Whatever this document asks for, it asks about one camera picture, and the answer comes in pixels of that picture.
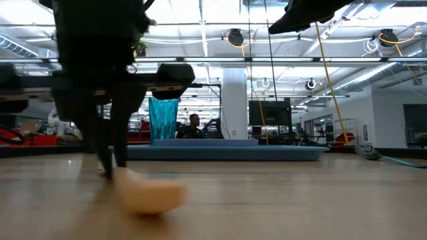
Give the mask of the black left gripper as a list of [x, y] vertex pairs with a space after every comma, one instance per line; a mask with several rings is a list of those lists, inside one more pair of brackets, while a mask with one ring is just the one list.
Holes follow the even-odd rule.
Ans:
[[[18, 75], [11, 63], [1, 64], [1, 113], [13, 114], [24, 111], [28, 100], [38, 97], [39, 93], [72, 89], [98, 89], [110, 91], [118, 85], [131, 84], [151, 91], [159, 100], [180, 98], [195, 79], [191, 65], [167, 60], [157, 68], [155, 73], [129, 73], [123, 69], [100, 74], [82, 72], [70, 74], [66, 71], [55, 71], [50, 76]], [[129, 118], [137, 111], [137, 105], [126, 97], [113, 96], [111, 106], [111, 126], [113, 145], [118, 167], [127, 165], [127, 128]], [[106, 179], [112, 178], [112, 159], [108, 149], [104, 121], [95, 113], [75, 120], [75, 124], [89, 142], [104, 169]]]

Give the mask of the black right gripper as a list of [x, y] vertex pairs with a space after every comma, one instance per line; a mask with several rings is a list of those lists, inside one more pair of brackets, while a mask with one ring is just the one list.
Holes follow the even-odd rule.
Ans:
[[300, 32], [310, 27], [310, 23], [331, 19], [335, 12], [353, 0], [295, 0], [288, 12], [272, 24], [271, 35]]

